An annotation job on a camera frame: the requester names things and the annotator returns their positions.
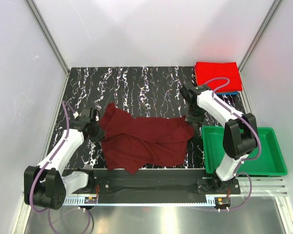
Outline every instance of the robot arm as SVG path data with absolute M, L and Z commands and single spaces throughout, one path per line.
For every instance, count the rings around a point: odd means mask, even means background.
M 217 95 L 213 97 L 207 85 L 194 87 L 192 83 L 187 83 L 182 87 L 181 94 L 190 105 L 187 121 L 202 126 L 205 111 L 208 111 L 225 128 L 223 147 L 226 153 L 212 179 L 215 188 L 224 187 L 234 179 L 237 165 L 257 147 L 250 129 L 232 113 L 241 116 L 257 133 L 255 116 L 235 110 Z
M 97 142 L 104 137 L 105 132 L 98 125 L 95 117 L 96 110 L 83 108 L 77 120 L 70 122 L 68 137 L 65 138 L 67 131 L 64 130 L 59 143 L 48 156 L 37 167 L 27 167 L 24 172 L 24 201 L 26 204 L 29 204 L 30 190 L 34 179 L 47 162 L 49 164 L 35 186 L 33 195 L 35 206 L 57 210 L 62 206 L 66 195 L 81 188 L 94 188 L 94 177 L 91 171 L 80 170 L 65 177 L 61 177 L 61 175 L 70 158 L 86 138 Z

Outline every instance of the metal floor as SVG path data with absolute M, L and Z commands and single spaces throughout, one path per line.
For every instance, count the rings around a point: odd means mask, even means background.
M 233 197 L 231 207 L 241 204 Z M 61 234 L 79 234 L 87 225 L 87 215 L 63 206 L 51 212 L 54 227 Z M 251 197 L 238 211 L 203 212 L 195 207 L 95 207 L 91 210 L 92 234 L 283 234 L 285 233 L 273 197 Z M 31 213 L 26 234 L 53 234 L 47 213 Z

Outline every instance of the green plastic bin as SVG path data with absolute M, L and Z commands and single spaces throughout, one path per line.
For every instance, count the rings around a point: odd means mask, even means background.
M 258 128 L 262 153 L 257 160 L 246 161 L 238 172 L 258 176 L 285 176 L 288 171 L 281 150 L 272 128 Z M 223 148 L 224 128 L 218 126 L 203 126 L 202 128 L 206 172 L 212 174 L 220 165 L 225 155 Z M 250 155 L 255 157 L 256 148 Z

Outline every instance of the black and white marble mat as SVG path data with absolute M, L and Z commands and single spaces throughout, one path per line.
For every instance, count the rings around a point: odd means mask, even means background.
M 66 85 L 63 100 L 68 101 L 77 111 L 82 107 L 95 107 L 101 116 L 106 106 L 115 102 L 133 117 L 181 117 L 187 114 L 188 106 L 179 89 L 194 81 L 193 67 L 87 67 L 72 68 Z M 239 95 L 223 95 L 222 99 L 239 111 L 244 111 Z M 206 114 L 204 125 L 219 125 Z M 49 152 L 56 145 L 65 129 L 64 111 L 61 107 Z M 86 140 L 78 148 L 67 168 L 106 168 L 101 143 Z M 183 165 L 176 168 L 203 168 L 204 149 L 201 136 L 194 137 L 188 143 Z M 145 165 L 144 168 L 162 168 Z

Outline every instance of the red towel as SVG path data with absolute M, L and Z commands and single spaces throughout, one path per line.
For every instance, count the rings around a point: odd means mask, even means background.
M 146 163 L 175 166 L 184 163 L 193 128 L 181 118 L 138 117 L 107 106 L 100 126 L 106 131 L 102 149 L 107 168 L 125 168 L 134 174 Z
M 202 85 L 213 78 L 227 77 L 230 83 L 226 87 L 219 89 L 217 93 L 242 91 L 242 81 L 236 62 L 197 62 L 194 69 L 198 85 Z M 208 83 L 208 86 L 214 90 L 225 83 L 225 80 L 216 80 Z

